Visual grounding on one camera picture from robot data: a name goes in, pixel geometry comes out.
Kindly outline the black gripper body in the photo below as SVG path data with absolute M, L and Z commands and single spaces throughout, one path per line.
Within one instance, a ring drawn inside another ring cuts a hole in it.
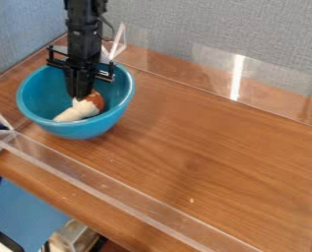
M 114 62 L 106 63 L 106 70 L 98 69 L 102 56 L 100 31 L 70 31 L 67 45 L 50 44 L 46 50 L 46 64 L 63 71 L 67 83 L 93 83 L 96 80 L 112 83 L 114 81 Z

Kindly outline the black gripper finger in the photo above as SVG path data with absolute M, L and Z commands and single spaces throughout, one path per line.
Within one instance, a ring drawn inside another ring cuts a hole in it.
M 86 97 L 93 90 L 96 74 L 97 71 L 94 69 L 82 71 L 82 97 Z
M 79 71 L 67 68 L 65 70 L 65 80 L 66 80 L 66 89 L 67 93 L 71 97 L 81 98 L 81 93 L 79 93 Z

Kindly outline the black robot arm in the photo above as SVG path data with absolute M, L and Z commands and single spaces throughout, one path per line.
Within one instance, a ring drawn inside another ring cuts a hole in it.
M 97 79 L 109 83 L 116 77 L 116 63 L 110 60 L 106 69 L 102 64 L 104 25 L 112 30 L 104 14 L 109 0 L 63 0 L 67 18 L 67 45 L 50 45 L 46 64 L 63 71 L 67 93 L 82 100 L 92 93 Z

